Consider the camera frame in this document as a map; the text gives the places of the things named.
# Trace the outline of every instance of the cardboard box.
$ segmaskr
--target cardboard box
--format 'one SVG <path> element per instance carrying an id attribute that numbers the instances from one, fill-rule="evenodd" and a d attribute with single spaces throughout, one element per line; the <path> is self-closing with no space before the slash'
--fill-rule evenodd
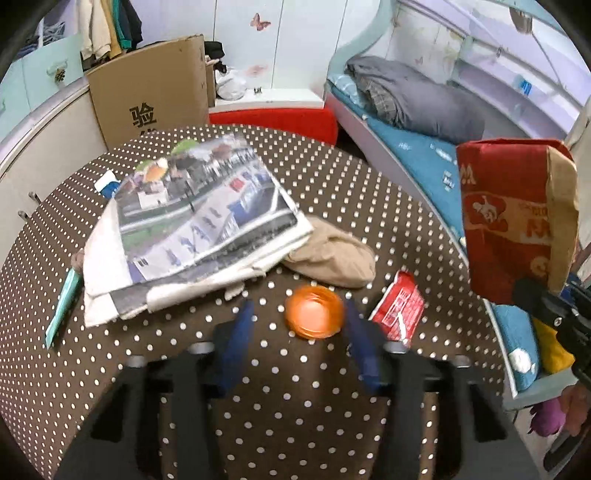
<path id="1" fill-rule="evenodd" d="M 141 48 L 86 76 L 109 149 L 153 130 L 209 121 L 202 35 Z"/>
<path id="2" fill-rule="evenodd" d="M 207 65 L 205 67 L 205 78 L 207 80 L 207 104 L 212 107 L 216 106 L 216 75 L 213 71 L 214 65 Z"/>

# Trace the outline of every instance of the yellow cloth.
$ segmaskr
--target yellow cloth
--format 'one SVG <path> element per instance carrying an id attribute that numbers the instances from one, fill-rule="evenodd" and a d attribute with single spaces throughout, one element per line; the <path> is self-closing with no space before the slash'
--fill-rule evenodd
<path id="1" fill-rule="evenodd" d="M 533 319 L 533 323 L 544 370 L 555 374 L 573 365 L 574 357 L 558 343 L 556 331 L 538 319 Z"/>
<path id="2" fill-rule="evenodd" d="M 117 55 L 121 55 L 123 50 L 121 50 L 121 47 L 119 46 L 115 24 L 113 23 L 113 0 L 100 0 L 100 3 L 103 5 L 105 18 L 109 27 L 109 35 L 111 37 L 111 51 L 109 52 L 109 58 L 114 59 Z"/>

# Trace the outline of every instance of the table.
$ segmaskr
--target table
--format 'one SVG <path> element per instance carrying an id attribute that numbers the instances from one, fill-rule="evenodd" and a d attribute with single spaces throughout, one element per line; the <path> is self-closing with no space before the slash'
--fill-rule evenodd
<path id="1" fill-rule="evenodd" d="M 157 132 L 92 161 L 58 187 L 19 234 L 0 274 L 0 413 L 43 477 L 59 466 L 77 429 L 130 355 L 149 361 L 175 355 L 214 325 L 233 318 L 242 298 L 221 292 L 129 321 L 86 329 L 79 300 L 56 350 L 44 349 L 70 256 L 82 247 L 106 200 L 93 183 L 107 168 L 119 178 L 141 158 L 169 153 L 182 138 L 244 134 L 300 208 L 351 231 L 376 253 L 376 278 L 360 290 L 339 289 L 360 309 L 377 301 L 394 274 L 414 273 L 427 299 L 413 348 L 433 358 L 468 355 L 500 394 L 501 349 L 485 305 L 468 284 L 467 268 L 426 205 L 410 198 L 367 163 L 299 135 L 247 126 Z M 242 382 L 212 405 L 230 479 L 368 478 L 385 424 L 387 402 L 364 392 L 346 341 L 307 341 L 284 322 L 286 298 L 314 283 L 285 267 L 249 281 L 256 323 Z M 173 479 L 174 427 L 167 398 L 161 454 Z M 437 443 L 437 402 L 424 400 L 425 478 Z"/>

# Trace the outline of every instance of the gray blanket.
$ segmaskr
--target gray blanket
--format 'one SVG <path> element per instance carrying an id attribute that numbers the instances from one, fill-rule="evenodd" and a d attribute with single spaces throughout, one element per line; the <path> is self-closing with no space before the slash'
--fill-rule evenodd
<path id="1" fill-rule="evenodd" d="M 378 116 L 394 127 L 456 145 L 482 139 L 484 117 L 466 92 L 435 83 L 399 61 L 354 57 L 348 66 Z"/>

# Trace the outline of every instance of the orange plastic container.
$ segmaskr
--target orange plastic container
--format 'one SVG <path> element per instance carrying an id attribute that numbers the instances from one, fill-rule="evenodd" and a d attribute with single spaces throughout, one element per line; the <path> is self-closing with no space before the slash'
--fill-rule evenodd
<path id="1" fill-rule="evenodd" d="M 287 300 L 289 327 L 307 339 L 333 336 L 343 326 L 345 310 L 339 296 L 324 287 L 302 287 Z"/>

